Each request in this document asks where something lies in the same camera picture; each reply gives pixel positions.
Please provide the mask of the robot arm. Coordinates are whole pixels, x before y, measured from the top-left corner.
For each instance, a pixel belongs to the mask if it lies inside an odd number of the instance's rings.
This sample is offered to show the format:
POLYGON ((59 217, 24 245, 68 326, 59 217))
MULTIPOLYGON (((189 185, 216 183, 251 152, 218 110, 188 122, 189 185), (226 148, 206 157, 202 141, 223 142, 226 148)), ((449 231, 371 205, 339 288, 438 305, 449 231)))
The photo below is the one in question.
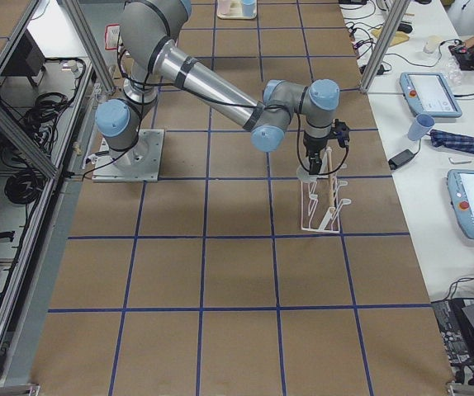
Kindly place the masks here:
POLYGON ((189 1, 126 2, 119 26, 121 48, 133 59, 131 73, 123 98, 103 102, 95 114, 113 161, 138 144, 140 123, 156 103, 156 85, 164 78, 250 132, 254 147, 265 153, 278 148, 294 116, 304 116, 306 160, 300 166, 310 175, 332 173, 322 168, 321 154, 337 135, 338 84, 329 79, 309 86, 271 80, 257 101, 176 46, 191 13, 189 1))

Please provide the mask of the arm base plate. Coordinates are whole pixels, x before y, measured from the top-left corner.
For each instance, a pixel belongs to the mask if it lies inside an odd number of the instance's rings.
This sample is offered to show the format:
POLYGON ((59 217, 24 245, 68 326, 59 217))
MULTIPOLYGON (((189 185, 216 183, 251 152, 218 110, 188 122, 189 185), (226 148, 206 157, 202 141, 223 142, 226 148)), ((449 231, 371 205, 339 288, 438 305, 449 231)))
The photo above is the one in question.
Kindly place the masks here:
POLYGON ((102 138, 100 150, 106 154, 98 156, 92 163, 97 170, 92 173, 94 182, 156 182, 164 145, 164 130, 140 130, 134 148, 121 156, 112 150, 102 138))

